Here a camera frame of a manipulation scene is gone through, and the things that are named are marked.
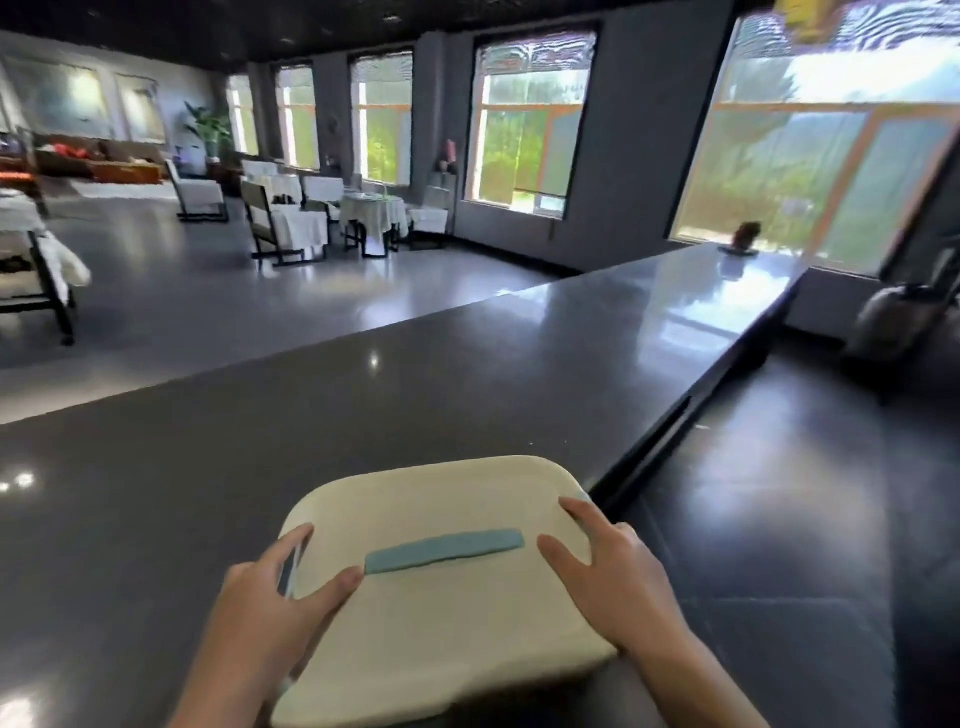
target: sofa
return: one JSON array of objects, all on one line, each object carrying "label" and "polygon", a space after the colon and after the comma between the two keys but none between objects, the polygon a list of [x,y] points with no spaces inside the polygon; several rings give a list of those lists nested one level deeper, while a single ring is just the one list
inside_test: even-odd
[{"label": "sofa", "polygon": [[41,152],[40,148],[48,144],[65,144],[73,149],[86,150],[89,160],[132,161],[146,159],[154,164],[163,164],[163,147],[139,141],[118,141],[116,139],[94,139],[67,134],[34,134],[36,150],[36,170],[48,177],[79,177],[92,179],[93,173],[87,165],[88,159],[65,157],[57,152]]}]

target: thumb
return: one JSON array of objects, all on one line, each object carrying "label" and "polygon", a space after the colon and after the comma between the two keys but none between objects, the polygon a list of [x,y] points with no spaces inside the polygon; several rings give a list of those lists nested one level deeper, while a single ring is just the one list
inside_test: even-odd
[{"label": "thumb", "polygon": [[311,621],[319,624],[340,609],[350,595],[357,591],[363,576],[360,567],[344,569],[312,595],[301,599],[300,604],[310,614]]},{"label": "thumb", "polygon": [[540,549],[546,563],[564,582],[566,590],[572,592],[588,566],[570,553],[570,550],[553,536],[540,536],[537,539],[537,548]]}]

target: finger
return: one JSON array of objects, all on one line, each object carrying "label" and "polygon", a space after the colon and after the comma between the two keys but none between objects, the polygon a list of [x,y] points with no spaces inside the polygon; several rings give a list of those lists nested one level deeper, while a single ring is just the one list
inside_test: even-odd
[{"label": "finger", "polygon": [[224,575],[224,586],[230,584],[240,578],[240,575],[253,566],[252,562],[246,564],[235,564],[234,566],[227,569],[227,573]]},{"label": "finger", "polygon": [[279,541],[264,551],[263,556],[260,557],[260,563],[269,564],[275,567],[277,571],[280,571],[280,567],[283,566],[283,562],[287,560],[287,557],[292,554],[294,549],[303,543],[311,533],[313,533],[313,523],[304,523],[303,525],[297,526],[289,533],[281,536]]},{"label": "finger", "polygon": [[591,540],[601,537],[611,527],[607,517],[590,500],[562,497],[560,505],[580,523]]},{"label": "finger", "polygon": [[537,548],[546,563],[564,582],[566,590],[572,592],[589,567],[553,536],[542,535],[537,538]]},{"label": "finger", "polygon": [[621,533],[625,533],[627,536],[635,536],[639,538],[636,535],[636,531],[634,530],[634,527],[631,526],[629,523],[618,523],[616,526],[614,526],[614,528],[616,528],[616,530],[620,531]]},{"label": "finger", "polygon": [[360,567],[344,569],[310,596],[298,604],[310,614],[311,621],[320,624],[328,615],[336,612],[350,598],[363,581]]}]

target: right hand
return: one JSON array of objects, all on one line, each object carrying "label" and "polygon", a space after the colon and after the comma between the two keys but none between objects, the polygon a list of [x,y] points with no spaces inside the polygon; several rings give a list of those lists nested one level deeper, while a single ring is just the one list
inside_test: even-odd
[{"label": "right hand", "polygon": [[587,532],[591,564],[553,536],[537,546],[573,603],[608,642],[631,653],[671,650],[691,636],[666,571],[627,523],[612,525],[593,503],[562,497],[560,505]]}]

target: left hand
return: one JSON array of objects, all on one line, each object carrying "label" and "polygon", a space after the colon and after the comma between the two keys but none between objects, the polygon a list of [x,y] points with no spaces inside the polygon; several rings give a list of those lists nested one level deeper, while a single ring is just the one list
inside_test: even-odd
[{"label": "left hand", "polygon": [[253,726],[263,704],[360,586],[363,570],[351,567],[303,599],[277,592],[283,563],[311,533],[306,523],[259,561],[227,571],[171,728]]}]

